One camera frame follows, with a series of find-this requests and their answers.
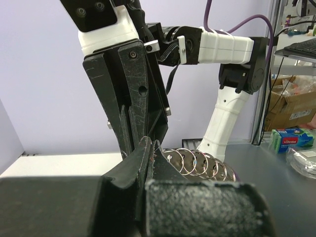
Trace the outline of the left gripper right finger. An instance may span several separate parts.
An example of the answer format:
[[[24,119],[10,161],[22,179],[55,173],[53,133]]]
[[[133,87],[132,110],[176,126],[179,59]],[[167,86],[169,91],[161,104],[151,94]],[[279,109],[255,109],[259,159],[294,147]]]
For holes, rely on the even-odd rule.
[[[189,181],[151,147],[145,183],[145,233],[149,237],[274,237],[275,224],[254,185]]]

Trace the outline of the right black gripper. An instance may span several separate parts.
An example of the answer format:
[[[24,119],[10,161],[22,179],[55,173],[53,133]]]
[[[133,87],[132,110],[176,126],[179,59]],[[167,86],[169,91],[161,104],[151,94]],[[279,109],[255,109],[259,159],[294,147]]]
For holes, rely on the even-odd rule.
[[[133,39],[84,57],[84,70],[106,113],[123,158],[142,137],[163,141],[168,105],[158,62]]]

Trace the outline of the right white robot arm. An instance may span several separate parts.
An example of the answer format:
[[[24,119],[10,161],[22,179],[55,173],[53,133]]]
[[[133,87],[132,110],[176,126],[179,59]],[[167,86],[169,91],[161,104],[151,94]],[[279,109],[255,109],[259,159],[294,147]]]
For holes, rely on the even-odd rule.
[[[83,68],[128,157],[147,136],[162,141],[168,130],[167,83],[160,65],[220,64],[218,98],[198,150],[221,161],[238,115],[262,85],[266,67],[263,37],[235,37],[203,27],[147,23],[137,0],[86,0],[79,42]]]

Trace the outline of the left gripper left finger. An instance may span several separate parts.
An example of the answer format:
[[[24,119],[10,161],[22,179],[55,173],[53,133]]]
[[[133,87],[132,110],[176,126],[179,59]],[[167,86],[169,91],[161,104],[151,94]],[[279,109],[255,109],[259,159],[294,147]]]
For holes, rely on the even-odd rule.
[[[0,181],[3,237],[140,237],[151,139],[101,176]]]

